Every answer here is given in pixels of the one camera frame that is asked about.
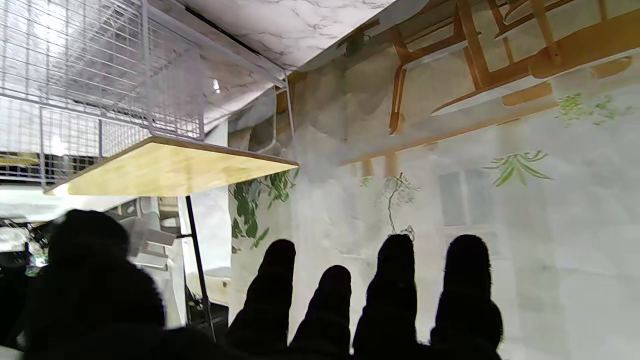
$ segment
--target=white marble surface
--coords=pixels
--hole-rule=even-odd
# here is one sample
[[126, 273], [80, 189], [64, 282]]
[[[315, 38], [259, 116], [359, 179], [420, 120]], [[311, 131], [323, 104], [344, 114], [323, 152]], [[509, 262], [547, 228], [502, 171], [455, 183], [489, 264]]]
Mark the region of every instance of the white marble surface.
[[268, 58], [296, 69], [393, 0], [187, 0], [185, 3]]

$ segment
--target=wooden board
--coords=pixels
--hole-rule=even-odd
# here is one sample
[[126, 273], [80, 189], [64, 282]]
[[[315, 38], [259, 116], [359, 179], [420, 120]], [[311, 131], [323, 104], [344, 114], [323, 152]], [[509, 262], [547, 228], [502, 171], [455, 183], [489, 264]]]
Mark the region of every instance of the wooden board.
[[595, 65], [591, 70], [593, 71], [593, 75], [596, 79], [604, 79], [613, 75], [618, 75], [624, 70], [627, 70], [631, 66], [632, 62], [633, 59], [631, 56], [625, 56], [624, 58]]
[[540, 99], [541, 97], [549, 96], [553, 94], [553, 92], [554, 91], [553, 89], [551, 89], [551, 84], [540, 83], [530, 88], [526, 88], [502, 96], [502, 104], [504, 106], [516, 106], [524, 104], [525, 102]]
[[534, 55], [529, 72], [548, 79], [563, 72], [626, 56], [640, 47], [640, 9], [580, 29], [556, 42], [561, 61], [555, 64], [546, 48]]
[[296, 167], [272, 156], [154, 136], [46, 192], [66, 188], [70, 195], [185, 196]]

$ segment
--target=hanging plant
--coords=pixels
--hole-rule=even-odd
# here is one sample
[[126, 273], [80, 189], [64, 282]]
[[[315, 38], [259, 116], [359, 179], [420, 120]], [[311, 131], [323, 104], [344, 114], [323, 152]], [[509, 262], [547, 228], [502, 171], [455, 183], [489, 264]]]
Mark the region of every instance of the hanging plant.
[[[297, 168], [293, 174], [295, 180], [300, 169]], [[258, 206], [260, 196], [267, 193], [269, 197], [269, 206], [276, 201], [286, 202], [289, 200], [289, 190], [293, 189], [296, 184], [289, 177], [288, 171], [267, 175], [258, 179], [237, 183], [230, 189], [231, 195], [236, 200], [236, 216], [231, 223], [231, 237], [235, 240], [240, 238], [248, 238], [253, 240], [250, 249], [258, 247], [260, 242], [269, 234], [269, 227], [263, 229], [259, 233]], [[236, 254], [241, 250], [235, 245], [231, 248], [231, 253]]]
[[548, 175], [543, 174], [542, 172], [528, 165], [536, 161], [540, 161], [546, 157], [547, 154], [542, 152], [542, 150], [538, 150], [534, 154], [527, 151], [520, 154], [511, 154], [509, 156], [506, 156], [505, 158], [495, 158], [492, 161], [495, 166], [484, 168], [488, 170], [500, 170], [500, 175], [493, 182], [493, 185], [495, 185], [496, 187], [500, 187], [504, 183], [509, 181], [509, 179], [511, 179], [514, 174], [524, 186], [527, 186], [527, 174], [533, 177], [537, 177], [538, 179], [553, 180]]
[[596, 116], [593, 121], [594, 125], [602, 125], [608, 120], [615, 120], [616, 117], [625, 116], [631, 113], [631, 106], [628, 106], [624, 110], [611, 107], [612, 97], [607, 94], [602, 98], [595, 99], [593, 105], [589, 104], [585, 100], [582, 92], [563, 96], [558, 99], [558, 106], [560, 107], [560, 115], [556, 118], [562, 119], [564, 126], [569, 127], [575, 121], [578, 121], [584, 117]]

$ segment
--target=metal grid rack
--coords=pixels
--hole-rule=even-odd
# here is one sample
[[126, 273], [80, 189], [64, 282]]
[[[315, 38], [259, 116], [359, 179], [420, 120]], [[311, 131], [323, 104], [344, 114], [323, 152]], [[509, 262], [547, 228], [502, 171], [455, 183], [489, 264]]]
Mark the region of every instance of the metal grid rack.
[[205, 137], [214, 49], [146, 0], [0, 0], [0, 178], [65, 179], [151, 135]]

